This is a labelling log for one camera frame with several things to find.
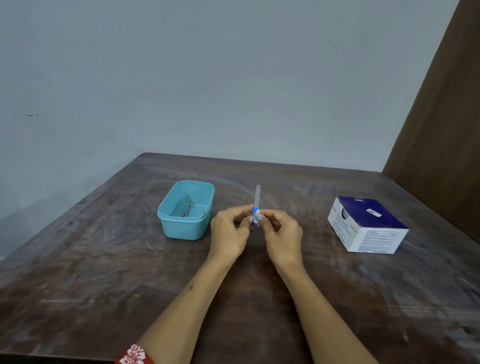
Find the red fabric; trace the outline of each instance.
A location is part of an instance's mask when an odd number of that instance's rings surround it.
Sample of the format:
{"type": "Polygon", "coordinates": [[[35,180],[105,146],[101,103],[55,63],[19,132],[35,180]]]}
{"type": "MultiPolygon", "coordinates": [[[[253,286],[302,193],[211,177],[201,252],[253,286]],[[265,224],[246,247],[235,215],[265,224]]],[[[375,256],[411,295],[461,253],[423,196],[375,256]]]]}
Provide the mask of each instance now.
{"type": "Polygon", "coordinates": [[[155,364],[140,345],[133,344],[115,364],[155,364]]]}

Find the plastic container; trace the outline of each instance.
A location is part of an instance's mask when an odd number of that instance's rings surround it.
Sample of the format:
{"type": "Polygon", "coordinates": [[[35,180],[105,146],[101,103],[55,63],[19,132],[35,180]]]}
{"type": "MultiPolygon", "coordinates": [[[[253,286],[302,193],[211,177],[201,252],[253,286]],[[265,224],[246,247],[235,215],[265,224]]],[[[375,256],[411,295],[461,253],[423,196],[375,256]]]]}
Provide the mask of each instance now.
{"type": "Polygon", "coordinates": [[[214,194],[211,183],[178,181],[174,184],[157,212],[165,235],[174,239],[200,239],[210,220],[214,194]]]}

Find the left hand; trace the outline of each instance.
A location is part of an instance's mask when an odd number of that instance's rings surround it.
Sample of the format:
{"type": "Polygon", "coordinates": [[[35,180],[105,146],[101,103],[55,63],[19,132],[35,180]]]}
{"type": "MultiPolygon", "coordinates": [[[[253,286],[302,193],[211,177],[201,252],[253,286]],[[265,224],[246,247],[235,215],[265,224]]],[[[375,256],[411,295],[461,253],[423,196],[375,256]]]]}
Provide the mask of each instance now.
{"type": "Polygon", "coordinates": [[[219,211],[212,219],[212,244],[209,258],[219,258],[229,263],[235,262],[243,252],[250,231],[253,205],[230,207],[219,211]]]}

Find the light blue wall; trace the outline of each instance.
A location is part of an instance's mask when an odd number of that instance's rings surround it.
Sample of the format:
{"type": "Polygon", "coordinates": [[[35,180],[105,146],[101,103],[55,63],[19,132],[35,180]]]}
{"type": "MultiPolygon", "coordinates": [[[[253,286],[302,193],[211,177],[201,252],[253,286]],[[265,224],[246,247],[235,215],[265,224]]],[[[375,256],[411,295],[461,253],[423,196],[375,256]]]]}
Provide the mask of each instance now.
{"type": "Polygon", "coordinates": [[[144,151],[381,171],[456,4],[0,1],[0,257],[144,151]]]}

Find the cardboard box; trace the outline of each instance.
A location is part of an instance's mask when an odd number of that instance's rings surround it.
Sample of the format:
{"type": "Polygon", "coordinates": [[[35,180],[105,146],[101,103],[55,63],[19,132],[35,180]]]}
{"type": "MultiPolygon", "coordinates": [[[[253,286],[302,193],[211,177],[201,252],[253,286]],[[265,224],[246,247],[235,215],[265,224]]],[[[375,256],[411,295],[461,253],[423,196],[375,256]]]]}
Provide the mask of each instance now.
{"type": "Polygon", "coordinates": [[[377,200],[339,196],[328,222],[349,252],[393,254],[408,228],[377,200]]]}

